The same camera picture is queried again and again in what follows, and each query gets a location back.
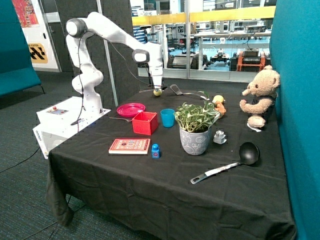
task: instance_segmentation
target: book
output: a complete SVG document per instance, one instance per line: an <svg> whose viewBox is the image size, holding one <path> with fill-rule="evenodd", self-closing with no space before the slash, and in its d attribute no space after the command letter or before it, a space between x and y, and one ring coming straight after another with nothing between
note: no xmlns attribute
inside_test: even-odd
<svg viewBox="0 0 320 240"><path fill-rule="evenodd" d="M147 154L150 138L116 138L109 148L110 154Z"/></svg>

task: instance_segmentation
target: small white figurine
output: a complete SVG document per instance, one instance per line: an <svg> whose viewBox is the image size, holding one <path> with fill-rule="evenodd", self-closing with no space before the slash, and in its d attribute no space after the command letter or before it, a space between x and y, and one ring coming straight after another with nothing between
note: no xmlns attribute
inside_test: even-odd
<svg viewBox="0 0 320 240"><path fill-rule="evenodd" d="M215 132L213 141L216 144L224 144L227 141L227 139L225 139L225 137L226 137L225 133L221 130L218 130Z"/></svg>

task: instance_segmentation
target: ladle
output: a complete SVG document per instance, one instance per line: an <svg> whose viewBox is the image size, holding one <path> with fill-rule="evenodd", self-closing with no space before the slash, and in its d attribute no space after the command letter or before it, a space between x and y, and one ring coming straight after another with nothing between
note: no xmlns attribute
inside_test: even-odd
<svg viewBox="0 0 320 240"><path fill-rule="evenodd" d="M202 181L203 179L206 179L207 177L209 177L213 174L218 174L222 171L236 167L238 165L242 165L242 164L243 165L252 165L256 161L258 161L259 154L260 154L259 148L254 143L245 142L244 144L242 144L240 146L240 149L239 149L239 157L240 157L239 162L231 163L226 166L222 166L222 167L218 167L218 168L206 171L205 173L192 178L190 181L192 184L196 184L196 183Z"/></svg>

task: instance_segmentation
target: teal partition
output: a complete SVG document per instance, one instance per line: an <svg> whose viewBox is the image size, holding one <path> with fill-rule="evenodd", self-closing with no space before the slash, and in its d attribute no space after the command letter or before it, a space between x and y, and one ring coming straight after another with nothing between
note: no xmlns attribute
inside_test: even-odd
<svg viewBox="0 0 320 240"><path fill-rule="evenodd" d="M278 0L270 40L277 116L297 239L320 239L320 3Z"/></svg>
<svg viewBox="0 0 320 240"><path fill-rule="evenodd" d="M28 44L11 0L0 4L0 97L41 81L33 69Z"/></svg>

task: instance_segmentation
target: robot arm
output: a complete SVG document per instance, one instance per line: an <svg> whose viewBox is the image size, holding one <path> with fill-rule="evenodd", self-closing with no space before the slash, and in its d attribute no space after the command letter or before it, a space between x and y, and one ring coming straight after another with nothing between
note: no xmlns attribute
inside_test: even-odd
<svg viewBox="0 0 320 240"><path fill-rule="evenodd" d="M72 81L73 88L84 94L84 108L94 112L102 109L101 98L94 87L103 80L102 73L91 62L86 39L97 35L111 43L125 44L133 49L132 58L136 63L148 63L154 88L162 86L163 62L160 44L147 42L143 44L130 36L107 17L97 12L92 12L87 18L73 18L66 23L68 36L67 47L73 64L80 68L82 74Z"/></svg>

